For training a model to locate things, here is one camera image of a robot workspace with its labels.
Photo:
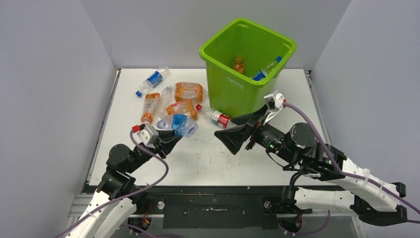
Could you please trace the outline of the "crushed blue label bottle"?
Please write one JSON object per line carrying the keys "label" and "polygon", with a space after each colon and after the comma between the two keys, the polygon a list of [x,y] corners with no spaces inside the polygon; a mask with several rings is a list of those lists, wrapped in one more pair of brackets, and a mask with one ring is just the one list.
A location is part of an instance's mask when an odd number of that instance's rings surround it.
{"label": "crushed blue label bottle", "polygon": [[176,136],[191,137],[199,129],[198,124],[191,117],[184,114],[165,115],[157,122],[161,130],[174,130]]}

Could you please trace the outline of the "pepsi bottle blue cap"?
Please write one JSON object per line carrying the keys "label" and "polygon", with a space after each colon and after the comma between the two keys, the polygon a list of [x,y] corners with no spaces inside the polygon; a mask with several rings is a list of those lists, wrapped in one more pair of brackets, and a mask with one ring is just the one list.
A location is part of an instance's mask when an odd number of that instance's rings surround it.
{"label": "pepsi bottle blue cap", "polygon": [[281,62],[282,57],[276,57],[275,61],[270,62],[266,67],[260,69],[253,77],[251,77],[254,81],[261,81],[265,79],[270,72]]}

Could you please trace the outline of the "orange juice bottle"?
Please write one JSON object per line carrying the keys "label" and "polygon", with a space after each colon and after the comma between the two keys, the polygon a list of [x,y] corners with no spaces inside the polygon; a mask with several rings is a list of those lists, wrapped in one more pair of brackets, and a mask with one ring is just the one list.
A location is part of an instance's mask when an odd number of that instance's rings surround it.
{"label": "orange juice bottle", "polygon": [[233,70],[240,74],[244,74],[245,66],[243,64],[242,56],[238,56],[234,59]]}

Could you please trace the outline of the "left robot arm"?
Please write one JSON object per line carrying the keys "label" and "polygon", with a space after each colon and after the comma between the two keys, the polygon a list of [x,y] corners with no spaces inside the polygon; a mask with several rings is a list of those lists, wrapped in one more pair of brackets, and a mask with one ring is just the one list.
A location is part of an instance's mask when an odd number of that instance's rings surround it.
{"label": "left robot arm", "polygon": [[[58,237],[109,238],[133,213],[143,213],[148,206],[146,191],[168,174],[165,158],[182,139],[175,131],[159,131],[136,126],[130,131],[134,148],[113,146],[108,154],[106,171],[81,217]],[[165,166],[164,174],[150,185],[137,187],[132,173],[156,158]]]}

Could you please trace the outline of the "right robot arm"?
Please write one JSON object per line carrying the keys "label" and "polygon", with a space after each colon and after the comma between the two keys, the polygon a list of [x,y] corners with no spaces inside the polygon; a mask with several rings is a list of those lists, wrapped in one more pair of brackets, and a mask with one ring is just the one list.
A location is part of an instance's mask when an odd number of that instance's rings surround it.
{"label": "right robot arm", "polygon": [[323,144],[308,122],[294,124],[284,133],[269,124],[281,107],[263,106],[256,112],[233,119],[235,126],[215,132],[232,154],[244,147],[263,147],[268,155],[286,162],[292,171],[289,184],[278,200],[268,202],[274,212],[307,214],[325,209],[357,216],[362,222],[385,227],[406,223],[407,208],[402,204],[406,187],[372,176],[355,165],[342,151]]}

